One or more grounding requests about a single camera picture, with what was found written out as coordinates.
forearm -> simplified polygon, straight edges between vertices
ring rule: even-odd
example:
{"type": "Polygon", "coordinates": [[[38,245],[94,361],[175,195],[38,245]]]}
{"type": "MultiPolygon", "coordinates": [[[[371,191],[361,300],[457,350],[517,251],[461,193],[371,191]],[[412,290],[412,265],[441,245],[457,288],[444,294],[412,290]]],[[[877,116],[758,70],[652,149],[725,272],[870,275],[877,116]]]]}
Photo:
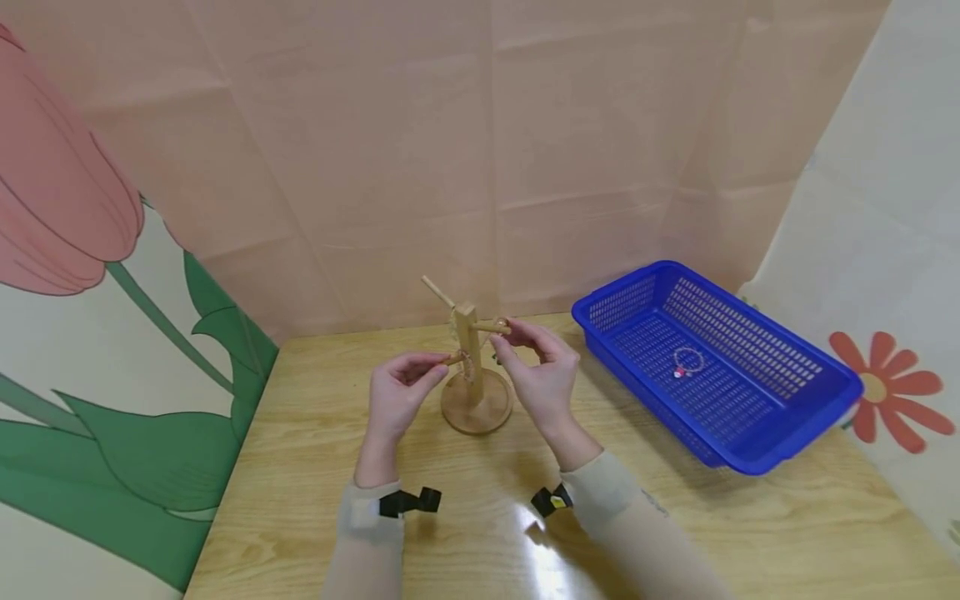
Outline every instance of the forearm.
{"type": "Polygon", "coordinates": [[[538,429],[557,457],[560,471],[576,470],[603,452],[603,446],[570,415],[558,417],[538,429]]]}
{"type": "Polygon", "coordinates": [[[337,544],[323,600],[400,597],[403,519],[379,514],[380,498],[399,489],[396,445],[364,441],[337,514],[337,544]]]}
{"type": "Polygon", "coordinates": [[[644,598],[732,598],[684,531],[610,453],[561,477],[577,520],[644,598]]]}

beige sleeve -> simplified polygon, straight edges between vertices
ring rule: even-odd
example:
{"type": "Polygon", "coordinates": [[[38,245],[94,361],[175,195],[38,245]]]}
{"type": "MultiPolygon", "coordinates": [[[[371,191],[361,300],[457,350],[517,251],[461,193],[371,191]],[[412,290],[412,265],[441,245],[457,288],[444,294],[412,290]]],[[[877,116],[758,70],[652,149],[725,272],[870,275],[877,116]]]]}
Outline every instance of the beige sleeve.
{"type": "Polygon", "coordinates": [[[733,596],[657,501],[609,452],[561,473],[573,513],[646,600],[733,596]]]}
{"type": "Polygon", "coordinates": [[[337,545],[326,572],[323,600],[394,600],[400,597],[403,515],[380,516],[379,499],[395,482],[363,490],[350,483],[337,514],[337,545]]]}

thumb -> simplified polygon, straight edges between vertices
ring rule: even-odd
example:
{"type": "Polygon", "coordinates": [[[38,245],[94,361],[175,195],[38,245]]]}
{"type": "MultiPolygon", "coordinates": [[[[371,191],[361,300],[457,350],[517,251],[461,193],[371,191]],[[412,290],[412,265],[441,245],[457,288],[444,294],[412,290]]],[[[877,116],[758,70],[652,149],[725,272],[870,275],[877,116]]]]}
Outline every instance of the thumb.
{"type": "Polygon", "coordinates": [[[450,369],[447,365],[436,365],[433,369],[426,372],[417,383],[410,386],[410,388],[417,393],[417,398],[420,402],[423,402],[427,394],[430,394],[430,392],[437,387],[437,384],[444,380],[444,377],[446,377],[449,371],[450,369]]]}
{"type": "Polygon", "coordinates": [[[490,336],[490,343],[493,344],[493,349],[496,350],[496,359],[500,361],[500,364],[507,370],[507,374],[511,378],[516,376],[520,369],[526,367],[523,361],[520,360],[520,357],[516,355],[514,347],[510,345],[510,342],[504,340],[503,336],[490,336]]]}

wooden table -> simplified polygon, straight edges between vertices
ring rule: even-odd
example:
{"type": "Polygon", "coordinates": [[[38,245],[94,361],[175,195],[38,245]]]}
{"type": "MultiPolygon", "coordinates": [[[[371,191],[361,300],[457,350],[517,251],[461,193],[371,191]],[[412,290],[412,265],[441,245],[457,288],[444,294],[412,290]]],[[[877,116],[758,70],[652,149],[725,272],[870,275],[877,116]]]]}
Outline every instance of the wooden table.
{"type": "MultiPolygon", "coordinates": [[[[763,478],[705,468],[589,355],[569,316],[534,321],[584,356],[578,420],[738,597],[960,597],[960,571],[839,430],[763,478]]],[[[366,424],[370,370],[404,350],[451,348],[445,326],[284,345],[186,597],[316,600],[366,424]]],[[[501,429],[472,438],[446,424],[439,393],[400,448],[404,489],[444,493],[437,515],[407,520],[404,597],[626,597],[570,511],[550,517],[546,530],[531,512],[530,497],[558,476],[519,403],[501,429]]]]}

pink backdrop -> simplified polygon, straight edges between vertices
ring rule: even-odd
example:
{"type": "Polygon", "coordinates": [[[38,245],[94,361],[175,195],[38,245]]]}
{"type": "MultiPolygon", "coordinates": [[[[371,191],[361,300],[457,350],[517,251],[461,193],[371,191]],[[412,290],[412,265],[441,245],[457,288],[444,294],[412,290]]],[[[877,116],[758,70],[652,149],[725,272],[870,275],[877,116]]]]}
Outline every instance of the pink backdrop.
{"type": "Polygon", "coordinates": [[[0,0],[278,339],[735,288],[889,0],[0,0]]]}

